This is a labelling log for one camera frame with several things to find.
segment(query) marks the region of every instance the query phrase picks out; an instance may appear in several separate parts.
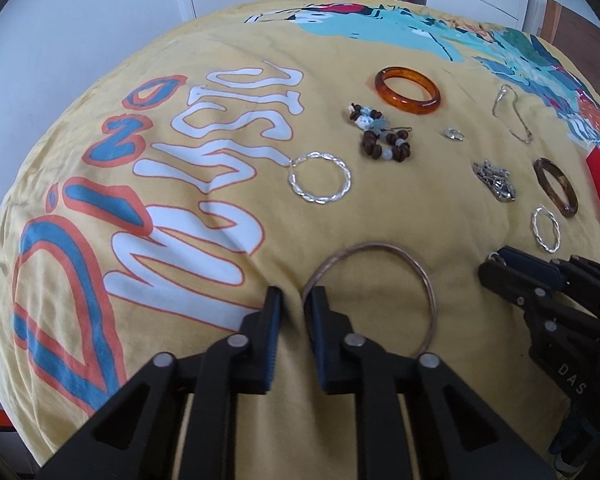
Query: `silver twisted hoop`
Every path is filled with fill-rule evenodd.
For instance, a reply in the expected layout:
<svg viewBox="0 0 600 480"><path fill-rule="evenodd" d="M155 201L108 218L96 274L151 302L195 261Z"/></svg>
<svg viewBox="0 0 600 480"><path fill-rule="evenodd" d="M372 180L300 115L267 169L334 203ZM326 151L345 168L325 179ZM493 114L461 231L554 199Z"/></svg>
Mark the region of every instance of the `silver twisted hoop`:
<svg viewBox="0 0 600 480"><path fill-rule="evenodd" d="M538 231L538 214L541 212L545 213L551 219L551 223L554 225L555 245L553 247L549 247L547 244L545 244L542 241L542 237L540 236L540 233ZM536 237L536 242L538 242L538 245L540 247L542 247L545 251L553 254L553 253L555 253L555 251L557 251L560 248L560 226L558 225L558 221L557 221L557 219L555 219L554 214L551 211L549 211L547 208L545 208L543 205L536 208L536 210L534 211L534 214L531 217L531 227L534 230L534 236Z"/></svg>
<svg viewBox="0 0 600 480"><path fill-rule="evenodd" d="M298 166L298 164L301 162L309 160L310 158L323 158L325 160L330 160L342 170L342 174L344 175L344 186L339 192L331 196L313 196L298 186L298 183L296 182L296 166ZM331 155L331 153L311 152L300 155L298 158L293 159L289 163L289 184L291 185L291 189L294 190L294 193L304 198L307 202L328 204L329 202L336 202L336 200L340 200L347 193L347 191L351 189L351 172L344 161L340 160L336 156Z"/></svg>

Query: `silver necklace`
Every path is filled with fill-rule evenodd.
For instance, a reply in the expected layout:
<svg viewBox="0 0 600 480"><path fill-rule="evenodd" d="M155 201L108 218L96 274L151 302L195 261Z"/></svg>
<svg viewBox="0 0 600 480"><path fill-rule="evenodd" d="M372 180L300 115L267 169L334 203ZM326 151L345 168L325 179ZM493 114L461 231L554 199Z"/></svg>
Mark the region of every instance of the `silver necklace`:
<svg viewBox="0 0 600 480"><path fill-rule="evenodd" d="M516 188L509 181L509 171L494 166L488 158L482 164L473 163L475 176L487 186L500 202L513 202Z"/></svg>
<svg viewBox="0 0 600 480"><path fill-rule="evenodd" d="M522 123L522 125L525 127L526 139L523 139L522 137L520 137L516 132L514 132L508 126L505 126L505 127L506 127L507 130L509 130L509 133L511 135L513 135L514 137L516 137L517 140L521 140L525 144L531 144L531 141L534 140L534 136L531 133L531 131L529 130L529 128L526 127L525 121L523 121L522 117L520 116L520 112L518 111L518 107L516 106L518 104L518 94L517 94L517 92L510 85L504 84L504 85L502 85L500 87L500 91L498 92L498 96L496 97L496 101L493 103L493 108L491 109L491 113L493 114L494 117L498 118L498 116L496 115L496 107L498 106L498 103L500 101L502 101L503 97L507 94L508 91L512 91L513 92L513 95L514 95L514 98L513 98L513 110L515 111L516 115L520 119L520 122Z"/></svg>

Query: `bedspread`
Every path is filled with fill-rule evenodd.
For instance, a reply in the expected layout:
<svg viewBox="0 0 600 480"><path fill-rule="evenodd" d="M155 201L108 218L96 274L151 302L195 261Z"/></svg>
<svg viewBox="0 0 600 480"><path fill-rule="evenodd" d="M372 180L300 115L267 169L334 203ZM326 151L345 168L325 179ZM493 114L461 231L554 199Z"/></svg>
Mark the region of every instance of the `bedspread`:
<svg viewBox="0 0 600 480"><path fill-rule="evenodd" d="M407 66L442 105L416 116L383 102L376 73ZM507 105L504 83L534 134ZM395 87L418 97L408 84ZM410 126L411 158L372 160L347 105ZM453 127L466 140L440 133ZM286 314L272 391L238 410L241 479L354 478L353 402L315 380L299 291L327 256L364 241L405 247L440 304L431 350L538 453L568 408L527 355L519 309L483 289L477 266L505 244L548 259L530 217L545 205L558 257L600 261L600 204L585 157L600 147L600 97L560 52L510 28L396 0L267 0L193 20L97 81L26 158L0 208L0 400L44 462L156 352L186 356L235 331L267 285ZM343 199L310 204L289 160L328 152L352 173ZM554 161L580 210L558 214L532 163ZM494 199L472 162L510 171ZM339 170L298 168L332 194ZM323 280L331 306L391 352L414 351L426 294L384 253L354 256Z"/></svg>

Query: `amber bangle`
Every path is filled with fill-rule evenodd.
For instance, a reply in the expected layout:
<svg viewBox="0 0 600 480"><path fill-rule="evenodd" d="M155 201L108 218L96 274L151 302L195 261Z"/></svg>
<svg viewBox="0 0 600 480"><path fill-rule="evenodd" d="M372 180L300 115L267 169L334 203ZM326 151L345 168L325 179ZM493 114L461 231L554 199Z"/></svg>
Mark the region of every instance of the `amber bangle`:
<svg viewBox="0 0 600 480"><path fill-rule="evenodd" d="M414 83L422 86L431 99L428 101L416 101L415 99L409 99L404 97L393 90L391 90L385 83L386 79L392 77L398 77L400 79L408 79ZM403 66L390 66L383 68L376 75L376 91L380 94L380 97L388 102L391 106L409 112L410 114L430 114L435 112L440 106L440 90L435 83L426 76L423 76L420 72L405 68Z"/></svg>
<svg viewBox="0 0 600 480"><path fill-rule="evenodd" d="M573 189L573 186L569 182L569 179L564 175L564 173L552 163L548 158L539 158L534 162L534 170L536 172L536 177L538 178L538 183L544 189L544 192L547 193L547 196L552 200L555 206L558 208L562 216L565 218L571 218L575 216L578 212L578 197L576 196L576 192ZM544 172L547 171L552 174L560 187L564 190L564 193L567 195L567 200L569 200L569 205L565 204L562 199L558 196L558 194L554 191L554 189L549 184L546 175Z"/></svg>

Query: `jewelry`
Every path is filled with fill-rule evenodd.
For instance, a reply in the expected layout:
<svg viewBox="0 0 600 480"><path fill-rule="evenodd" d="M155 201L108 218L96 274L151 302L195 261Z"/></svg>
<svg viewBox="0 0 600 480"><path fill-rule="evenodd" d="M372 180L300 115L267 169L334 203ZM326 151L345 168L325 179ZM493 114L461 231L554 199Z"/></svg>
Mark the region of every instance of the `jewelry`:
<svg viewBox="0 0 600 480"><path fill-rule="evenodd" d="M518 134L516 134L508 126L505 126L505 127L506 127L507 130L509 130L509 133L511 135L513 135L514 137L516 137L517 140L521 140L525 144L531 144L531 141L534 140L534 136L531 133L531 131L529 130L529 128L526 127L525 121L523 121L522 117L520 116L520 113L518 112L518 107L516 106L518 104L518 94L517 94L517 92L510 85L504 84L504 85L502 85L500 87L500 91L498 92L498 96L496 97L496 101L493 103L493 108L491 109L491 113L493 114L494 117L496 117L496 118L498 117L496 115L496 107L498 106L498 103L500 101L502 101L502 98L507 94L507 92L509 90L512 91L513 95L515 96L513 98L513 110L515 111L516 115L520 119L520 122L522 123L522 125L525 127L526 139L523 139L522 137L519 137Z"/></svg>
<svg viewBox="0 0 600 480"><path fill-rule="evenodd" d="M330 161L334 162L336 164L336 166L338 166L342 170L342 174L344 175L344 186L342 187L342 189L339 192L337 192L335 195L331 195L331 196L316 197L316 196L313 196L312 194L305 192L304 190L302 190L302 188L300 186L298 186L298 183L296 182L296 171L295 171L296 167L301 162L309 160L310 158L323 158L325 160L330 160ZM317 204L327 204L329 202L336 202L336 200L340 200L343 196L346 195L346 193L349 191L349 189L351 189L351 172L349 171L349 168L342 160L331 155L331 153L311 152L311 153L307 153L305 155L300 155L298 158L295 158L294 160L292 160L289 163L289 184L291 185L291 189L294 190L294 193L296 195L299 195L302 198L304 198L307 202L315 202Z"/></svg>
<svg viewBox="0 0 600 480"><path fill-rule="evenodd" d="M536 177L538 178L538 183L558 208L562 216L565 218L572 218L575 216L575 214L578 212L578 197L576 196L576 192L569 182L569 179L560 170L560 168L558 168L558 166L552 163L548 158L538 158L538 160L534 162L534 170L536 172ZM560 187L564 190L567 200L569 200L569 205L566 205L551 187L546 175L544 174L545 171L549 172L556 178L558 184L560 184Z"/></svg>
<svg viewBox="0 0 600 480"><path fill-rule="evenodd" d="M451 140L464 140L464 134L455 128L447 128L446 130L443 130L442 135Z"/></svg>
<svg viewBox="0 0 600 480"><path fill-rule="evenodd" d="M422 268L422 266L411 257L409 253L407 253L404 249L395 246L393 244L387 244L384 242L364 242L362 244L354 245L353 247L349 247L347 249L343 249L333 256L330 256L328 259L324 260L323 263L316 269L316 271L312 274L309 280L306 282L304 289L302 290L302 304L304 305L309 292L314 288L315 284L318 283L329 269L333 267L339 261L348 258L352 254L361 253L362 251L373 251L373 250L384 250L388 251L391 254L395 254L396 256L400 256L405 262L407 262L413 270L416 271L422 283L424 284L425 289L427 290L427 299L429 300L429 329L427 330L427 335L424 338L424 341L420 345L420 348L413 354L413 357L418 357L421 354L429 349L429 345L431 345L431 341L433 336L436 334L436 328L438 326L438 306L436 304L436 296L433 292L433 285L431 285L431 280L427 276L427 273Z"/></svg>
<svg viewBox="0 0 600 480"><path fill-rule="evenodd" d="M386 128L386 119L382 114L368 106L362 107L352 103L349 111L349 119L363 131L362 150L372 159L382 157L384 160L402 162L411 156L411 146L407 138L412 128ZM383 149L378 144L378 139L393 147Z"/></svg>
<svg viewBox="0 0 600 480"><path fill-rule="evenodd" d="M555 245L553 247L549 247L547 244L545 244L542 241L542 238L538 231L538 214L540 212L545 213L551 219L551 223L554 226ZM551 211L549 211L547 208L545 208L543 205L536 208L536 210L534 211L533 216L531 217L531 227L534 231L534 236L536 237L536 242L538 242L538 245L540 247L542 247L545 251L547 251L548 253L554 254L555 251L557 251L560 248L560 226L558 225L558 221L555 219L555 215Z"/></svg>
<svg viewBox="0 0 600 480"><path fill-rule="evenodd" d="M401 96L391 90L384 82L386 79L392 77L408 79L409 81L413 81L422 86L429 92L431 99L428 101L416 101L415 99ZM383 68L378 72L378 74L376 74L376 91L380 94L380 97L391 106L395 106L398 110L417 115L435 112L440 106L441 101L440 90L438 90L438 87L431 79L422 75L420 72L416 72L415 70L403 66L390 66Z"/></svg>
<svg viewBox="0 0 600 480"><path fill-rule="evenodd" d="M516 199L516 188L509 181L509 171L491 164L488 158L480 165L472 164L475 176L487 186L500 202L513 202Z"/></svg>

